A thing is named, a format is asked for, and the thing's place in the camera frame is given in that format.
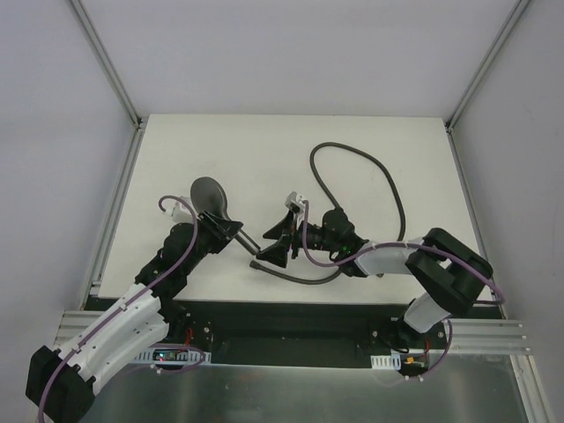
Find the grey shower head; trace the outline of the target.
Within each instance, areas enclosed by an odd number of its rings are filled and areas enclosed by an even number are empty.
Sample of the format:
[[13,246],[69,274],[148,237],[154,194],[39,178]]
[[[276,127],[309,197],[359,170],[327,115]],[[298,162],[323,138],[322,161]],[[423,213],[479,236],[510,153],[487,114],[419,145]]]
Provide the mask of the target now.
[[[190,200],[198,212],[209,212],[217,217],[230,220],[227,213],[228,200],[226,192],[218,181],[210,176],[196,178],[190,186]],[[260,246],[242,229],[235,239],[252,255],[260,251]]]

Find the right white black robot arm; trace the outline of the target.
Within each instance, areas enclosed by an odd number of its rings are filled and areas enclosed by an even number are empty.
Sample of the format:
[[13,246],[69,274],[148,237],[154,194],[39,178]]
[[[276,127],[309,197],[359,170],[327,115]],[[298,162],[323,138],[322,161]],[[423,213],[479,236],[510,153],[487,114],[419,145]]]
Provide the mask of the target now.
[[358,236],[340,208],[325,212],[320,226],[299,221],[298,214],[289,211],[263,237],[274,243],[256,258],[280,268],[301,251],[324,251],[330,260],[326,265],[348,277],[415,277],[424,293],[393,323],[398,341],[411,348],[424,342],[443,319],[467,313],[493,276],[489,262],[441,228],[413,241],[375,243]]

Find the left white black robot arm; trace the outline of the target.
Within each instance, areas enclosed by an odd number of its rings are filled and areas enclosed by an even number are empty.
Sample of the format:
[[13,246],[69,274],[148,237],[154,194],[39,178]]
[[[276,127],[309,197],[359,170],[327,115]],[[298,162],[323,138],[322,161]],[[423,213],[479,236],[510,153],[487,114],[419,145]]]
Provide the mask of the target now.
[[26,382],[37,420],[80,421],[103,387],[137,355],[162,339],[180,341],[186,313],[174,297],[189,274],[208,255],[221,252],[241,227],[207,211],[174,225],[127,291],[98,319],[57,348],[41,346],[30,359]]

